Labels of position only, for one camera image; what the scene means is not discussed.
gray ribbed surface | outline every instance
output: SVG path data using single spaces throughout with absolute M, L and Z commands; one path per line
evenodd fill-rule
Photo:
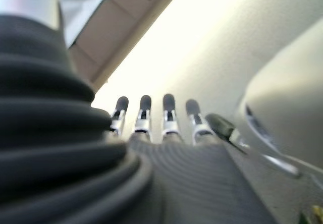
M 205 136 L 199 147 L 152 145 L 132 136 L 130 147 L 149 157 L 171 197 L 180 223 L 275 223 L 222 144 Z

white sheet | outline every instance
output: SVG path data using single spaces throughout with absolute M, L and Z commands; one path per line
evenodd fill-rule
M 60 0 L 66 47 L 70 47 L 102 0 Z

robotic hand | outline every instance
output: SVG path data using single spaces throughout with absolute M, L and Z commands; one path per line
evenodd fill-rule
M 163 144 L 149 143 L 149 97 L 128 143 L 127 100 L 110 118 L 93 99 L 57 0 L 0 0 L 0 223 L 275 223 L 196 102 L 192 146 L 169 95 Z

black rubber fingertip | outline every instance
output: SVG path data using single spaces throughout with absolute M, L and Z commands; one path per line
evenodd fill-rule
M 188 116 L 201 113 L 200 106 L 195 99 L 189 99 L 186 102 L 186 112 Z
M 141 97 L 140 109 L 142 109 L 143 111 L 151 109 L 151 98 L 149 95 L 144 95 L 143 97 Z
M 117 101 L 116 110 L 127 111 L 128 105 L 129 105 L 129 99 L 125 96 L 122 96 Z
M 217 114 L 208 114 L 205 119 L 207 120 L 211 129 L 222 139 L 228 140 L 235 129 L 235 126 Z
M 172 94 L 166 94 L 163 98 L 164 110 L 172 111 L 175 109 L 175 98 Z

cardboard box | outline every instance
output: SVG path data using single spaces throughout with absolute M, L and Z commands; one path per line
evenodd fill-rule
M 70 48 L 79 75 L 98 91 L 171 1 L 104 0 Z

